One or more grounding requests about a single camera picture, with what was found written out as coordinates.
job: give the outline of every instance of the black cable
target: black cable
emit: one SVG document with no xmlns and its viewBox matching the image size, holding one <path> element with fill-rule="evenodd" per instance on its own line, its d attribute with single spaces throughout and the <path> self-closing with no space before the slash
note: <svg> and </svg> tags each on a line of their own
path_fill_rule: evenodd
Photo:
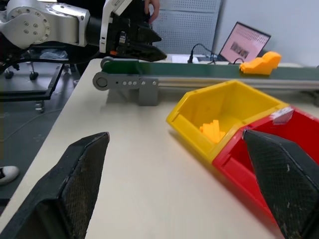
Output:
<svg viewBox="0 0 319 239">
<path fill-rule="evenodd" d="M 210 65 L 210 64 L 213 64 L 213 63 L 214 63 L 214 65 L 216 65 L 216 62 L 215 62 L 214 59 L 211 62 L 208 62 L 207 64 Z"/>
<path fill-rule="evenodd" d="M 31 123 L 32 121 L 36 120 L 39 117 L 45 116 L 47 114 L 51 114 L 54 112 L 58 112 L 58 111 L 62 111 L 63 109 L 58 109 L 58 110 L 53 110 L 53 111 L 49 111 L 49 112 L 44 112 L 43 114 L 40 114 L 32 119 L 30 119 L 28 122 L 24 123 L 23 125 L 21 125 L 20 127 L 18 127 L 17 129 L 15 129 L 11 134 L 9 134 L 4 140 L 0 140 L 0 143 L 4 143 L 8 138 L 10 138 L 12 135 L 14 135 L 15 133 L 17 133 L 20 129 L 24 128 L 27 124 Z"/>
<path fill-rule="evenodd" d="M 209 50 L 206 46 L 204 46 L 203 44 L 201 43 L 198 43 L 196 45 L 193 46 L 191 52 L 190 52 L 190 56 L 189 56 L 189 59 L 188 59 L 188 63 L 193 63 L 193 58 L 194 58 L 194 49 L 196 46 L 201 46 L 203 47 L 206 51 L 210 52 L 211 56 L 213 55 L 213 58 L 212 58 L 212 63 L 214 62 L 215 64 L 215 60 L 214 60 L 214 55 L 217 56 L 214 52 L 212 52 L 211 50 Z"/>
<path fill-rule="evenodd" d="M 100 51 L 97 51 L 94 55 L 84 58 L 79 61 L 70 61 L 70 60 L 54 60 L 54 59 L 39 59 L 39 58 L 24 58 L 24 59 L 19 59 L 16 61 L 12 61 L 8 64 L 5 64 L 4 70 L 12 65 L 23 63 L 23 62 L 47 62 L 47 63 L 59 63 L 59 64 L 83 64 L 87 63 L 95 58 L 97 58 L 100 55 Z"/>
<path fill-rule="evenodd" d="M 239 58 L 237 58 L 237 59 L 234 61 L 233 65 L 235 65 L 238 60 L 241 60 L 243 63 L 245 62 L 245 60 L 244 60 L 243 58 L 240 58 L 240 57 L 239 57 Z"/>
</svg>

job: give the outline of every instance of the yellow bin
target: yellow bin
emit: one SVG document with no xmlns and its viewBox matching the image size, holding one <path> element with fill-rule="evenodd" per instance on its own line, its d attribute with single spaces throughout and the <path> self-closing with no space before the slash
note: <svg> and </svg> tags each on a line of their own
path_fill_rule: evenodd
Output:
<svg viewBox="0 0 319 239">
<path fill-rule="evenodd" d="M 264 94 L 240 81 L 227 81 L 187 92 L 166 121 L 209 163 L 220 153 L 237 130 L 260 120 L 288 104 Z M 210 141 L 199 128 L 219 120 L 226 135 Z"/>
</svg>

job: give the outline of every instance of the cart wheel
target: cart wheel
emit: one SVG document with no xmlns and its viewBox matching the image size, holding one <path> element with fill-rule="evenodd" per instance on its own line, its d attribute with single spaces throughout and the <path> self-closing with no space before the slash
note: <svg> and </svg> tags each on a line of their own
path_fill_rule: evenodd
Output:
<svg viewBox="0 0 319 239">
<path fill-rule="evenodd" d="M 34 81 L 34 80 L 36 80 L 36 78 L 38 78 L 38 76 L 39 76 L 39 73 L 31 72 L 30 73 L 30 80 Z"/>
<path fill-rule="evenodd" d="M 71 72 L 76 72 L 76 68 L 74 64 L 70 64 L 70 70 Z"/>
<path fill-rule="evenodd" d="M 63 70 L 64 72 L 69 72 L 69 65 L 64 65 Z"/>
<path fill-rule="evenodd" d="M 4 77 L 6 79 L 12 79 L 13 75 L 14 75 L 13 71 L 5 71 L 4 72 Z"/>
<path fill-rule="evenodd" d="M 35 110 L 38 111 L 40 114 L 44 113 L 44 101 L 36 101 L 35 102 Z"/>
</svg>

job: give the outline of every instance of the white table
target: white table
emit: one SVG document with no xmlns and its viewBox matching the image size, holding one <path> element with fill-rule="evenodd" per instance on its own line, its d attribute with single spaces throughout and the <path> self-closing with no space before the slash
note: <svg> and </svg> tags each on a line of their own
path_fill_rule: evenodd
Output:
<svg viewBox="0 0 319 239">
<path fill-rule="evenodd" d="M 166 92 L 157 107 L 97 91 L 91 61 L 12 200 L 0 231 L 36 182 L 71 143 L 110 132 L 100 192 L 86 239 L 269 239 L 279 230 L 180 140 L 165 119 L 182 94 Z M 319 117 L 304 96 L 285 95 Z"/>
<path fill-rule="evenodd" d="M 173 61 L 174 57 L 180 57 L 184 60 L 184 62 L 178 62 L 178 63 L 187 63 L 187 60 L 189 59 L 189 54 L 168 54 L 167 58 L 165 60 L 161 60 L 159 62 L 162 63 L 175 63 Z M 205 55 L 194 55 L 194 58 L 196 57 L 206 57 Z M 195 60 L 193 61 L 194 64 L 207 64 L 210 63 L 211 61 L 200 61 L 196 62 Z M 216 65 L 228 65 L 228 61 L 216 61 Z M 279 67 L 302 67 L 300 64 L 297 63 L 287 63 L 287 62 L 281 62 L 279 63 Z"/>
</svg>

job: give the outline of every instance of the yellow object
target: yellow object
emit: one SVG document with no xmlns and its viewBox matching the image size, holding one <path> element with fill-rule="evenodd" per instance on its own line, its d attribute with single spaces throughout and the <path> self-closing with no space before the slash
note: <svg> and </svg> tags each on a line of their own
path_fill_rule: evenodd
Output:
<svg viewBox="0 0 319 239">
<path fill-rule="evenodd" d="M 213 143 L 219 143 L 220 140 L 225 136 L 225 132 L 219 130 L 219 121 L 213 120 L 212 123 L 204 123 L 199 130 L 209 138 Z"/>
<path fill-rule="evenodd" d="M 211 163 L 239 128 L 287 106 L 234 80 L 186 93 L 166 121 Z M 200 131 L 214 120 L 219 122 L 218 131 L 226 133 L 218 143 Z"/>
<path fill-rule="evenodd" d="M 270 75 L 273 69 L 278 67 L 280 60 L 280 54 L 269 51 L 263 57 L 257 57 L 251 62 L 244 62 L 240 65 L 240 70 L 245 74 Z"/>
</svg>

